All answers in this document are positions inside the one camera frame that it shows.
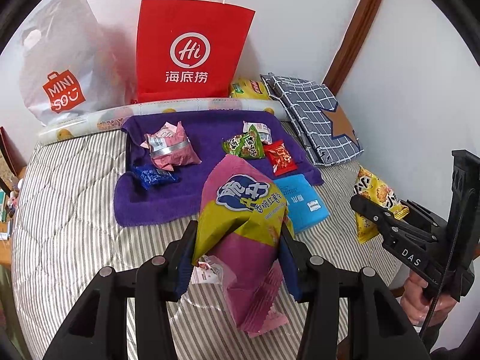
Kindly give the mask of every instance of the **blue plaid pillowcase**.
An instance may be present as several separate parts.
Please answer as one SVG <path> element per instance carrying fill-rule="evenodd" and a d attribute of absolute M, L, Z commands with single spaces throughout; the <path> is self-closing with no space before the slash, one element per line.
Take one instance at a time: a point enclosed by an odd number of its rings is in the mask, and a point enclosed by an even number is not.
<path fill-rule="evenodd" d="M 313 164 L 341 164 L 363 152 L 348 118 L 327 86 L 272 73 L 261 78 L 269 95 L 282 102 Z"/>

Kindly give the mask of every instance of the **haidilao logo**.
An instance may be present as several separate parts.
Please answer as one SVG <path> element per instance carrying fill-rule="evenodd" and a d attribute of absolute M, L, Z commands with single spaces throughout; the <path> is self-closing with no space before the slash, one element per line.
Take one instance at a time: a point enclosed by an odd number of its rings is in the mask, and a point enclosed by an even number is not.
<path fill-rule="evenodd" d="M 170 47 L 172 61 L 181 68 L 197 68 L 207 61 L 210 42 L 197 32 L 187 32 L 175 39 Z"/>

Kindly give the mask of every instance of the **human hand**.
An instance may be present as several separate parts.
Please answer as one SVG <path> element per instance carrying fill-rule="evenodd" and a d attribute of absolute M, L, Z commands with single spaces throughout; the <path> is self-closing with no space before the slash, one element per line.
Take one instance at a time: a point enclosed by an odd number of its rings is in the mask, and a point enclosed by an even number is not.
<path fill-rule="evenodd" d="M 400 306 L 413 325 L 423 322 L 427 316 L 431 301 L 427 300 L 422 292 L 427 286 L 428 283 L 413 271 L 410 271 L 410 275 L 403 285 L 405 292 L 400 300 Z M 457 301 L 450 295 L 441 294 L 428 326 L 435 326 L 443 322 L 455 304 Z"/>

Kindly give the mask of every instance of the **chip bag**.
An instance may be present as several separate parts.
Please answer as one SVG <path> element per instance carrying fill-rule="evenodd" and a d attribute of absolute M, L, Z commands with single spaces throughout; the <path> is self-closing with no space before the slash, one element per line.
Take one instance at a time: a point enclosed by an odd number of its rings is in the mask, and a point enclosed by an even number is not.
<path fill-rule="evenodd" d="M 276 261 L 283 222 L 293 235 L 285 197 L 248 162 L 228 154 L 212 170 L 203 186 L 192 263 L 206 254 L 222 267 L 230 314 L 251 335 L 287 322 L 270 312 L 283 278 Z"/>
<path fill-rule="evenodd" d="M 133 166 L 133 174 L 140 180 L 144 189 L 148 190 L 155 185 L 178 183 L 179 177 L 169 171 L 157 169 L 153 164 Z"/>
<path fill-rule="evenodd" d="M 405 218 L 409 213 L 409 208 L 397 199 L 392 188 L 365 168 L 360 167 L 354 188 L 356 194 L 362 195 L 392 212 L 395 219 Z M 375 223 L 357 212 L 355 221 L 357 222 L 357 239 L 360 244 L 366 243 L 380 234 Z"/>
<path fill-rule="evenodd" d="M 251 125 L 246 133 L 234 135 L 222 142 L 225 153 L 233 154 L 247 160 L 265 158 L 262 140 L 254 125 Z"/>
<path fill-rule="evenodd" d="M 260 137 L 260 140 L 262 141 L 262 144 L 264 145 L 271 145 L 272 144 L 272 132 L 268 128 L 266 124 L 263 123 L 251 123 L 251 122 L 246 122 L 245 120 L 243 121 L 243 132 L 248 132 L 250 129 L 250 126 L 254 125 L 257 132 L 258 136 Z"/>
<path fill-rule="evenodd" d="M 274 175 L 280 176 L 284 173 L 298 169 L 297 164 L 293 161 L 292 156 L 285 148 L 282 139 L 273 142 L 271 145 L 265 145 L 263 151 L 272 164 Z"/>
<path fill-rule="evenodd" d="M 262 82 L 251 79 L 239 79 L 230 85 L 230 97 L 240 99 L 270 100 Z"/>
<path fill-rule="evenodd" d="M 158 169 L 173 171 L 173 165 L 201 164 L 195 150 L 191 146 L 182 122 L 177 126 L 170 123 L 154 134 L 145 134 L 142 147 L 150 150 L 150 158 Z"/>

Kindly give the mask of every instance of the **blue towel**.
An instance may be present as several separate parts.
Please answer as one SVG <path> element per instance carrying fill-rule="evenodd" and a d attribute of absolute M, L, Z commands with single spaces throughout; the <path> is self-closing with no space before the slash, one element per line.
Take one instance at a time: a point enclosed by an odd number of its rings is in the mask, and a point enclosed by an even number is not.
<path fill-rule="evenodd" d="M 295 234 L 327 218 L 328 210 L 305 176 L 292 175 L 274 181 L 286 197 Z"/>

